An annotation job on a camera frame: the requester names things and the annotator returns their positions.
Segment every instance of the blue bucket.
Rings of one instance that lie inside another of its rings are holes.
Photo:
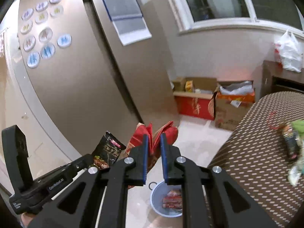
[[[158,213],[159,215],[167,218],[175,218],[181,216],[183,213],[182,210],[177,210],[173,208],[163,208],[163,199],[170,190],[180,190],[181,191],[181,185],[170,185],[168,186],[164,181],[156,184],[154,189],[151,189],[151,195],[150,195],[150,204],[153,208],[153,210]]]

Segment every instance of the refrigerator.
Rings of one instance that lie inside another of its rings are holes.
[[[125,10],[135,17],[119,15]],[[154,131],[171,120],[179,125],[165,69],[172,59],[151,16],[139,0],[20,0],[27,74],[80,154],[91,153],[107,130],[127,144],[138,122]]]

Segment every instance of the triangular cutout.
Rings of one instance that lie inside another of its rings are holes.
[[[58,208],[69,214],[75,213],[80,197],[86,187],[84,182],[80,183],[59,205]]]
[[[224,182],[228,198],[230,200],[232,210],[235,213],[242,212],[250,208],[249,203],[236,191],[229,182]]]

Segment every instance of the window sill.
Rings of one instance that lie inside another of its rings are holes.
[[[296,37],[304,40],[304,32],[299,29],[274,21],[257,20],[256,22],[253,22],[250,18],[226,18],[200,21],[192,24],[192,26],[188,29],[181,29],[179,34],[183,35],[205,30],[226,28],[263,29],[280,33],[285,33],[286,30],[289,30]]]

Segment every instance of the brown wooden cabinet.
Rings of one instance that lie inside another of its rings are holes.
[[[260,97],[280,91],[304,93],[304,72],[285,70],[276,62],[264,61]]]

